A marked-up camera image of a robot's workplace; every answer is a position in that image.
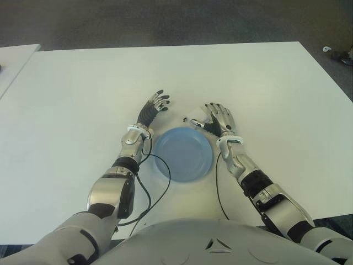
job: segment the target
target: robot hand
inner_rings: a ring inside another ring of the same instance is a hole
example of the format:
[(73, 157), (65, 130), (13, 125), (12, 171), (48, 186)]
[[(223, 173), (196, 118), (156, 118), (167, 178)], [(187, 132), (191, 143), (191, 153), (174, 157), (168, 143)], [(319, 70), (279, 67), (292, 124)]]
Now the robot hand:
[(166, 105), (169, 104), (170, 101), (166, 99), (168, 99), (169, 96), (160, 96), (162, 93), (163, 90), (158, 91), (147, 101), (145, 106), (143, 106), (142, 110), (140, 111), (140, 114), (138, 115), (137, 123), (149, 127), (158, 112), (163, 112), (168, 109)]
[(234, 135), (236, 124), (232, 113), (229, 109), (225, 108), (222, 104), (216, 104), (211, 102), (210, 104), (205, 104), (213, 123), (203, 123), (199, 120), (191, 120), (191, 123), (204, 128), (206, 131), (213, 133), (214, 135), (221, 137), (225, 135)]

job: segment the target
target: black joint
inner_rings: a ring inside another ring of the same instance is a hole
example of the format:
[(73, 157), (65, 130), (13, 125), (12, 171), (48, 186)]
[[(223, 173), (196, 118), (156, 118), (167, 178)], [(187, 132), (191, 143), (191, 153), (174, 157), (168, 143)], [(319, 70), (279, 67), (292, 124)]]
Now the black joint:
[(114, 209), (115, 209), (114, 206), (107, 203), (95, 203), (89, 207), (89, 209), (87, 210), (87, 213), (94, 214), (99, 218), (103, 219), (107, 216), (112, 215)]
[(82, 264), (91, 264), (92, 262), (94, 262), (99, 257), (98, 244), (95, 241), (95, 239), (93, 238), (93, 236), (90, 233), (88, 233), (86, 230), (81, 229), (80, 233), (82, 235), (84, 235), (89, 240), (89, 242), (91, 242), (91, 244), (94, 247), (93, 254), (88, 258), (86, 263), (82, 263)]
[(287, 235), (293, 242), (300, 243), (303, 236), (313, 228), (307, 221), (300, 221), (289, 229)]
[(125, 167), (135, 175), (140, 170), (138, 163), (134, 159), (132, 159), (131, 157), (127, 157), (127, 156), (119, 157), (114, 162), (112, 167)]
[(320, 253), (321, 250), (330, 243), (332, 243), (332, 240), (326, 240), (316, 249), (316, 252)]
[(118, 219), (128, 218), (133, 210), (133, 197), (135, 193), (135, 184), (133, 181), (127, 180), (122, 188), (119, 211), (117, 212)]
[(278, 236), (283, 236), (280, 230), (277, 228), (277, 226), (275, 226), (275, 224), (271, 221), (271, 219), (266, 214), (263, 214), (261, 216), (261, 219), (271, 233), (276, 234)]
[(344, 265), (346, 263), (347, 259), (346, 258), (332, 258), (334, 262), (337, 262), (338, 264)]
[(255, 170), (248, 174), (240, 184), (245, 196), (254, 198), (264, 188), (273, 184), (270, 178), (261, 170)]

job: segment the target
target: white tabletop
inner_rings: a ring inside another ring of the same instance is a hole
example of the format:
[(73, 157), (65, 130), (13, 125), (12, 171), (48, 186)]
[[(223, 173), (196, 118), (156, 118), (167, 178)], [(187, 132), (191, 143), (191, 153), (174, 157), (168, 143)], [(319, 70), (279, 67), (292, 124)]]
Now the white tabletop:
[(0, 47), (0, 99), (39, 44)]
[[(353, 105), (300, 43), (43, 51), (0, 101), (0, 227), (6, 227), (0, 243), (35, 243), (85, 210), (126, 127), (159, 89), (172, 103), (151, 124), (155, 140), (186, 126), (182, 118), (196, 107), (220, 102), (232, 111), (248, 154), (313, 218), (353, 212)], [(216, 158), (216, 138), (204, 134)], [(137, 229), (175, 218), (222, 218), (214, 165), (215, 159), (196, 182), (172, 182)], [(219, 173), (227, 214), (262, 225), (223, 161)], [(153, 159), (140, 176), (156, 200), (167, 179)], [(128, 220), (146, 206), (136, 182)]]

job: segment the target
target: small object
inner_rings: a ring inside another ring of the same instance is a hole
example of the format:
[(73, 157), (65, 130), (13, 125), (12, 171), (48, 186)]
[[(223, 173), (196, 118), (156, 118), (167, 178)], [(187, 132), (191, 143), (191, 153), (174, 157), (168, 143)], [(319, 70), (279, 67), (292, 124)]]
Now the small object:
[(185, 118), (183, 119), (183, 121), (187, 121), (187, 120), (192, 120), (192, 119), (197, 119), (199, 121), (203, 121), (203, 122), (208, 122), (209, 118), (207, 113), (200, 107), (197, 107), (196, 109), (192, 110), (191, 112), (189, 112)]
[[(207, 138), (200, 132), (179, 127), (165, 132), (157, 141), (154, 153), (168, 164), (171, 178), (189, 182), (204, 176), (210, 169), (213, 152)], [(154, 160), (158, 169), (169, 178), (164, 163)]]
[(332, 49), (331, 49), (331, 47), (329, 47), (329, 46), (325, 46), (325, 47), (322, 48), (322, 51), (323, 51), (323, 52), (328, 52), (328, 51), (330, 51), (330, 50), (332, 50)]

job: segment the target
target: white robot shell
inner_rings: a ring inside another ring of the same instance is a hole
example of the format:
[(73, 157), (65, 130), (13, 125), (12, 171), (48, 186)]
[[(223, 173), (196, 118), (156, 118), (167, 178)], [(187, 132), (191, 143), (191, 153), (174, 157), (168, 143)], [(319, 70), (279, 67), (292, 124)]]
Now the white robot shell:
[(94, 265), (337, 264), (263, 229), (230, 220), (178, 219), (151, 225)]

